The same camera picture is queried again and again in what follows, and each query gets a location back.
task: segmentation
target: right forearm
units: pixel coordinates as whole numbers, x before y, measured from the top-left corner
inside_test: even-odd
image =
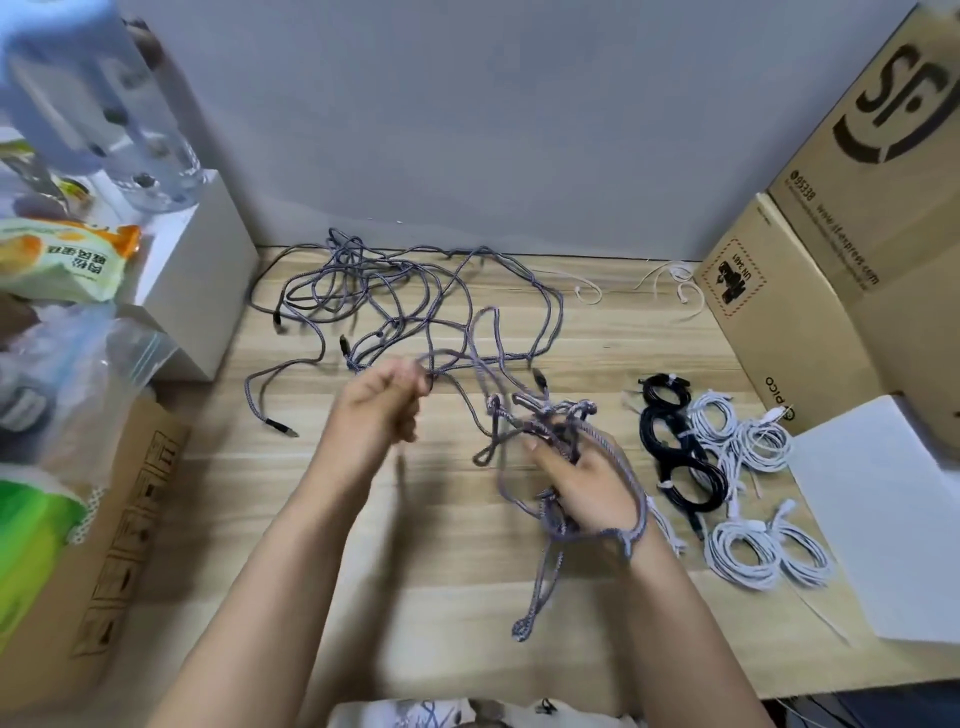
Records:
[[[770,728],[707,603],[651,529],[630,564],[631,627],[651,728]]]

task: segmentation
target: hand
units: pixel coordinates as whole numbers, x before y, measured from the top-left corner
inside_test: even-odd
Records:
[[[417,440],[420,398],[429,391],[412,359],[385,359],[354,377],[333,402],[309,479],[362,495],[362,507],[390,445]]]
[[[602,433],[614,446],[616,441]],[[592,441],[580,438],[580,460],[572,465],[539,437],[524,435],[530,459],[560,492],[564,510],[588,531],[624,530],[636,525],[636,504],[607,455]]]

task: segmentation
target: person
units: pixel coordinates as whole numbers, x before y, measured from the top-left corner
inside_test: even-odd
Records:
[[[420,399],[429,390],[420,365],[403,359],[377,363],[343,388],[300,484],[187,657],[150,728],[294,724],[347,534],[391,445],[417,440]],[[552,479],[566,511],[582,527],[634,525],[633,500],[599,449],[584,447],[574,466],[535,437],[525,445],[533,462]],[[648,724],[772,726],[709,607],[658,528],[647,528],[625,571],[632,585],[637,689]],[[503,706],[493,704],[499,706],[500,718],[488,724],[519,722],[504,719]],[[435,703],[417,705],[426,711],[426,720],[399,720],[397,713],[381,712],[364,714],[367,717],[357,722],[366,726],[371,715],[383,715],[392,717],[384,717],[381,725],[451,728],[482,724],[480,718],[487,712],[483,701],[470,700],[465,707],[470,706],[474,715],[467,720],[458,710],[451,720],[450,712],[438,718]],[[553,704],[549,708],[556,710]],[[536,718],[544,718],[540,713]],[[577,716],[584,717],[580,724],[588,724],[589,716],[572,709],[564,712],[563,722],[576,724]]]

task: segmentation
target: wall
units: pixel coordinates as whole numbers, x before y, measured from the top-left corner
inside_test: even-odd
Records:
[[[127,0],[260,242],[701,256],[908,0]]]

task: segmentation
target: wooden tabletop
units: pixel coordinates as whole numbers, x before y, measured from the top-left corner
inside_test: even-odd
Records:
[[[697,302],[682,305],[667,275],[660,278],[657,297],[649,279],[632,290],[656,263],[525,261],[586,276],[603,288],[598,305],[567,296],[561,337],[538,366],[552,394],[596,401],[594,422],[616,437],[651,493],[653,462],[639,442],[636,414],[622,405],[620,394],[635,387],[639,376],[676,373],[693,383],[695,393],[733,394],[743,417],[761,412],[708,310],[684,320]],[[315,255],[288,257],[271,272],[259,299],[272,305],[281,281],[316,262]],[[498,304],[507,348],[526,349],[542,323],[539,295],[498,266],[471,271],[474,302]],[[571,281],[542,277],[571,293]],[[413,300],[419,294],[403,295]],[[591,297],[585,287],[584,298]],[[444,313],[462,319],[466,308],[452,299]],[[116,660],[89,700],[69,714],[51,714],[30,725],[142,724],[297,484],[334,394],[349,377],[336,336],[350,326],[370,330],[375,321],[367,308],[354,325],[330,327],[334,335],[328,337],[324,364],[295,367],[268,390],[267,412],[298,430],[299,439],[262,425],[243,394],[247,374],[317,349],[313,334],[296,327],[276,335],[269,315],[244,315],[212,387],[181,385],[162,393],[194,429]],[[490,344],[484,339],[487,349]],[[416,340],[402,347],[410,354],[423,349]],[[479,403],[472,375],[464,373],[462,381]],[[494,473],[470,462],[484,445],[463,401],[446,385],[423,404],[420,440],[402,457],[395,452],[388,457],[350,533],[304,724],[315,722],[335,702],[371,697],[477,695],[526,704],[548,695],[613,715],[636,706],[624,626],[629,615],[595,546],[570,547],[561,584],[533,637],[524,644],[511,639],[511,625],[527,609],[544,537],[535,521],[500,499]],[[521,452],[511,450],[509,461],[512,483],[521,493],[542,486]],[[768,519],[792,497],[800,505],[791,521],[822,539],[789,473],[762,475],[760,484],[762,499],[754,494],[743,499],[745,516]],[[826,590],[804,596],[849,643],[785,580],[769,594],[722,581],[707,569],[684,520],[661,497],[658,503],[693,546],[684,564],[761,696],[960,676],[958,648],[875,637],[842,575]]]

